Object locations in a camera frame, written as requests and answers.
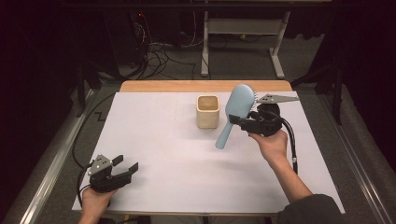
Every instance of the light blue hairbrush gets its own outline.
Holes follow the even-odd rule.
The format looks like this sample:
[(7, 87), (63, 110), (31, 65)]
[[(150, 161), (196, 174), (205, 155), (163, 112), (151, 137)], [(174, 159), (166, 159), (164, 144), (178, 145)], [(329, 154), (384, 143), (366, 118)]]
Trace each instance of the light blue hairbrush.
[(227, 105), (225, 106), (227, 123), (216, 142), (216, 148), (223, 149), (230, 135), (233, 124), (230, 122), (229, 115), (231, 114), (245, 119), (255, 102), (256, 92), (248, 85), (240, 84), (233, 88)]

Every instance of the black cable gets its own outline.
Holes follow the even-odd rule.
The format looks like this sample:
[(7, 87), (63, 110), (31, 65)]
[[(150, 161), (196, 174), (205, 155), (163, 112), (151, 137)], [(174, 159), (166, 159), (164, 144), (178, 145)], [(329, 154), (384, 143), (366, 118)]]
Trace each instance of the black cable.
[(220, 47), (220, 48), (218, 48), (218, 47), (213, 47), (213, 46), (207, 46), (207, 47), (208, 47), (208, 48), (211, 48), (211, 49), (226, 49), (226, 48), (227, 48), (227, 45), (228, 45), (227, 37), (226, 37), (225, 35), (215, 35), (215, 36), (220, 36), (220, 37), (222, 37), (222, 38), (224, 39), (224, 46), (222, 46), (222, 47)]
[(291, 149), (291, 161), (293, 164), (293, 171), (298, 174), (298, 164), (297, 164), (297, 154), (296, 154), (296, 144), (295, 144), (295, 138), (294, 138), (294, 131), (291, 128), (291, 125), (288, 123), (287, 120), (281, 118), (278, 114), (268, 111), (268, 110), (263, 110), (264, 113), (270, 114), (274, 116), (277, 119), (280, 119), (282, 124), (285, 126), (286, 130), (289, 133), (289, 138), (290, 138), (290, 149)]
[(212, 74), (210, 73), (209, 64), (207, 64), (207, 62), (206, 62), (204, 56), (201, 56), (201, 58), (202, 58), (202, 61), (204, 61), (204, 63), (206, 64), (206, 67), (207, 67), (207, 74), (208, 74), (208, 76), (209, 76), (209, 80), (212, 80)]
[(78, 179), (77, 179), (77, 186), (76, 186), (76, 193), (77, 193), (77, 197), (78, 197), (78, 202), (79, 205), (82, 207), (82, 199), (81, 199), (81, 190), (79, 189), (79, 185), (81, 184), (82, 181), (82, 177), (84, 176), (85, 172), (88, 170), (88, 168), (90, 168), (93, 165), (93, 162), (91, 162), (90, 164), (86, 165), (78, 174)]
[(81, 194), (81, 192), (82, 192), (85, 188), (89, 187), (90, 185), (91, 185), (91, 184), (88, 184), (88, 185), (82, 187), (82, 188), (79, 190), (79, 193)]
[(81, 169), (84, 168), (83, 165), (81, 165), (81, 163), (78, 162), (77, 158), (76, 158), (76, 142), (79, 138), (79, 135), (81, 134), (81, 130), (83, 129), (85, 123), (87, 122), (88, 118), (90, 117), (90, 115), (94, 112), (94, 110), (101, 105), (105, 100), (107, 100), (108, 98), (110, 98), (111, 96), (115, 95), (116, 93), (112, 93), (110, 95), (108, 95), (105, 99), (103, 99), (102, 101), (100, 101), (94, 108), (93, 110), (87, 115), (87, 117), (84, 119), (84, 121), (81, 124), (81, 127), (78, 130), (78, 133), (76, 135), (76, 138), (73, 141), (73, 146), (72, 146), (72, 157), (73, 157), (73, 161), (76, 163), (76, 165), (78, 165)]
[(247, 43), (254, 43), (254, 42), (259, 41), (261, 38), (263, 38), (265, 36), (266, 35), (259, 35), (256, 39), (253, 39), (253, 40), (247, 40), (247, 39), (241, 39), (241, 38), (238, 38), (238, 40), (243, 41), (243, 42), (247, 42)]
[(144, 73), (148, 67), (148, 61), (146, 58), (144, 58), (143, 62), (139, 64), (139, 68), (136, 71), (133, 71), (129, 75), (126, 75), (126, 77), (135, 77), (139, 75), (140, 73)]
[(150, 60), (151, 60), (151, 59), (147, 59), (147, 58), (145, 59), (145, 62), (146, 62), (145, 70), (142, 71), (142, 72), (139, 74), (139, 76), (136, 78), (136, 80), (141, 80), (142, 77), (143, 77), (143, 75), (145, 75), (147, 68), (148, 68), (148, 67), (151, 68), (151, 66), (149, 65), (149, 61), (150, 61)]
[[(161, 58), (156, 52), (151, 52), (151, 53), (152, 53), (152, 54), (155, 54), (155, 55), (157, 56), (157, 59), (158, 59), (158, 61), (159, 61), (159, 65), (157, 65), (157, 67), (154, 69), (154, 71), (153, 71), (150, 75), (148, 75), (148, 76), (146, 76), (146, 77), (143, 77), (143, 76), (142, 76), (141, 79), (147, 79), (147, 78), (149, 78), (149, 77), (154, 77), (154, 76), (158, 75), (161, 71), (163, 71), (163, 70), (165, 69), (165, 67), (166, 67), (166, 62), (167, 62), (167, 60)], [(157, 73), (158, 69), (159, 69), (161, 66), (163, 66), (163, 65), (164, 65), (163, 69), (162, 69), (160, 72)]]
[(164, 73), (162, 73), (162, 72), (160, 72), (160, 74), (163, 75), (164, 77), (172, 78), (173, 80), (180, 80), (180, 79), (178, 79), (178, 78), (176, 78), (176, 77), (168, 76), (168, 75), (166, 75), (166, 74), (164, 74)]
[(180, 64), (185, 64), (185, 65), (192, 65), (191, 77), (192, 77), (192, 79), (193, 79), (196, 63), (183, 63), (183, 62), (176, 61), (176, 60), (172, 59), (171, 57), (169, 57), (169, 55), (166, 53), (165, 48), (163, 48), (163, 54), (164, 54), (164, 55), (168, 58), (168, 60), (171, 61), (171, 62), (180, 63)]

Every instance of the white paper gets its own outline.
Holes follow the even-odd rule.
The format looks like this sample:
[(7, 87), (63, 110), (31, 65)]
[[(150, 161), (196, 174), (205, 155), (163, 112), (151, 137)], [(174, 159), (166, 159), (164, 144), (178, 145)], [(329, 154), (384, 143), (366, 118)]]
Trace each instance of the white paper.
[[(296, 96), (293, 91), (258, 92)], [(196, 126), (196, 97), (220, 100), (219, 127)], [(117, 213), (262, 214), (289, 204), (257, 143), (234, 126), (224, 149), (215, 143), (226, 122), (229, 92), (118, 92), (106, 119), (95, 159), (103, 154), (124, 161), (113, 174), (139, 162), (132, 183), (114, 196), (108, 211)], [(278, 104), (294, 130), (299, 176), (314, 192), (334, 198), (345, 213), (299, 101)], [(82, 186), (88, 184), (84, 178)], [(80, 210), (75, 201), (73, 210)]]

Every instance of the robotic arm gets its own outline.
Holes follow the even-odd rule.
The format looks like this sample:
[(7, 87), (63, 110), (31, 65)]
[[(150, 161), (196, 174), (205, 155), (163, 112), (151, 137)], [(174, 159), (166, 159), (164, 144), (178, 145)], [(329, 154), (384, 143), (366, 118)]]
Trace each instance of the robotic arm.
[(293, 163), (293, 170), (298, 173), (297, 156), (295, 150), (294, 133), (290, 124), (280, 117), (280, 109), (277, 103), (297, 101), (298, 97), (278, 96), (267, 94), (260, 98), (257, 103), (257, 111), (250, 111), (246, 119), (241, 119), (235, 115), (229, 115), (230, 123), (237, 124), (241, 130), (248, 133), (261, 134), (268, 137), (275, 134), (282, 128), (282, 124), (288, 130), (291, 147), (291, 159)]
[(122, 155), (113, 161), (110, 161), (103, 155), (98, 155), (92, 164), (91, 170), (88, 172), (91, 188), (97, 192), (110, 192), (111, 190), (119, 189), (130, 184), (131, 176), (139, 169), (139, 163), (135, 163), (128, 171), (122, 174), (112, 175), (113, 166), (120, 164), (122, 161)]

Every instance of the metal frame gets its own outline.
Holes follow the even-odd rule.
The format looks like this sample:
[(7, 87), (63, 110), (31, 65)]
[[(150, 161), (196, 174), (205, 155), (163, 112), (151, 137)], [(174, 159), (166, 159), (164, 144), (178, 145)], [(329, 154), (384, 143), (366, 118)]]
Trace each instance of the metal frame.
[(290, 12), (284, 14), (283, 20), (245, 20), (245, 19), (209, 19), (205, 12), (204, 47), (202, 50), (201, 76), (209, 75), (209, 48), (207, 46), (209, 34), (246, 34), (246, 35), (277, 35), (276, 45), (270, 48), (271, 59), (279, 79), (284, 79), (282, 67), (277, 53), (285, 34)]
[(66, 161), (67, 155), (69, 154), (74, 141), (77, 137), (78, 130), (81, 128), (81, 125), (84, 119), (89, 114), (89, 111), (92, 108), (92, 102), (96, 98), (97, 93), (90, 90), (87, 94), (86, 100), (88, 101), (85, 110), (82, 112), (79, 118), (74, 120), (73, 128), (70, 134), (64, 141), (64, 144), (61, 148), (59, 148), (52, 164), (50, 165), (46, 175), (44, 176), (43, 181), (38, 187), (33, 200), (30, 202), (29, 207), (27, 208), (23, 218), (21, 220), (21, 224), (35, 223), (35, 220), (38, 218), (38, 215), (41, 212), (41, 209), (44, 207), (45, 202), (47, 201), (50, 193), (52, 192), (53, 187), (58, 179), (62, 168), (64, 167), (64, 162)]
[(382, 204), (382, 201), (377, 193), (377, 189), (373, 184), (371, 178), (368, 176), (364, 167), (361, 164), (361, 161), (358, 158), (358, 155), (355, 153), (355, 149), (351, 145), (351, 143), (347, 140), (347, 135), (344, 132), (344, 129), (337, 124), (336, 120), (334, 120), (332, 116), (332, 107), (325, 95), (318, 96), (319, 101), (321, 102), (322, 106), (325, 108), (329, 119), (332, 121), (332, 125), (334, 129), (337, 131), (338, 136), (340, 137), (341, 142), (344, 145), (344, 152), (346, 154), (346, 160), (349, 163), (349, 166), (356, 176), (356, 179), (361, 186), (361, 191), (363, 192), (364, 196), (368, 204), (370, 205), (373, 213), (375, 215), (376, 220), (379, 224), (392, 224), (394, 223), (390, 218), (390, 215), (385, 207)]

